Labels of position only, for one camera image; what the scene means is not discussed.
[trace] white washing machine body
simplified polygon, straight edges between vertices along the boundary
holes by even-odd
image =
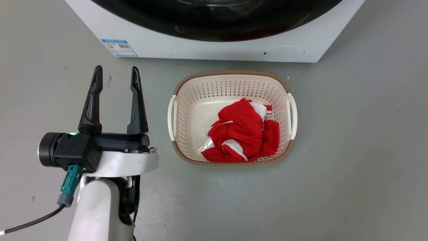
[[[207,42],[159,33],[131,23],[91,0],[66,0],[115,56],[199,60],[316,63],[364,0],[343,0],[315,20],[277,35],[236,42]]]

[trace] gray connector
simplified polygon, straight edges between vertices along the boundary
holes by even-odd
[[[68,194],[61,194],[56,202],[58,205],[65,205],[66,208],[71,207],[74,197]]]

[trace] washing machine door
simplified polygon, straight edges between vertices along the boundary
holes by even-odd
[[[92,0],[142,27],[202,41],[244,41],[283,33],[341,0]]]

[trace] blue and white sticker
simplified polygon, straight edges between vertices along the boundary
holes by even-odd
[[[137,57],[137,54],[126,40],[101,39],[101,41],[103,41],[114,56]]]

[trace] teal connector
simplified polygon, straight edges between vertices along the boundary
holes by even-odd
[[[59,196],[58,202],[56,202],[57,204],[65,205],[66,207],[71,206],[74,199],[74,192],[82,179],[82,175],[83,170],[78,165],[71,165],[68,167],[67,175],[61,186],[62,194]]]

